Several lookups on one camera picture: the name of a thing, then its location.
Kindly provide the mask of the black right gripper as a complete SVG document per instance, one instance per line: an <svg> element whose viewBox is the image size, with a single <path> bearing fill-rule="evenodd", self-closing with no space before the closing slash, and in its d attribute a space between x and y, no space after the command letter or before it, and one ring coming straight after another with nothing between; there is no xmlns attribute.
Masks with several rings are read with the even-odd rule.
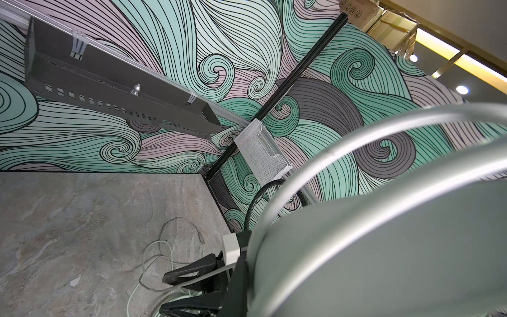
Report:
<svg viewBox="0 0 507 317"><path fill-rule="evenodd" d="M236 264L231 264L234 268L227 288L220 288L225 291L224 295L217 291L178 299L161 305L159 313L162 316L247 316L249 277L246 251L251 234L252 231L236 233L241 255ZM219 259L223 260L223 249ZM183 282L211 273L216 266L216 255L209 254L182 268L165 273L162 282L168 285L181 285Z"/></svg>

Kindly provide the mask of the white over-ear headphones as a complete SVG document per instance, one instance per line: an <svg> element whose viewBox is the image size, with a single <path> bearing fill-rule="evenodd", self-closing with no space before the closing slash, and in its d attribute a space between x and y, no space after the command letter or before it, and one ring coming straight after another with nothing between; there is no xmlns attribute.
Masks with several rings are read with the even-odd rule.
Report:
<svg viewBox="0 0 507 317"><path fill-rule="evenodd" d="M367 125L298 169L265 207L246 259L249 316L480 316L506 306L506 138L446 155L365 195L275 217L345 155L428 125L504 125L506 106L424 108Z"/></svg>

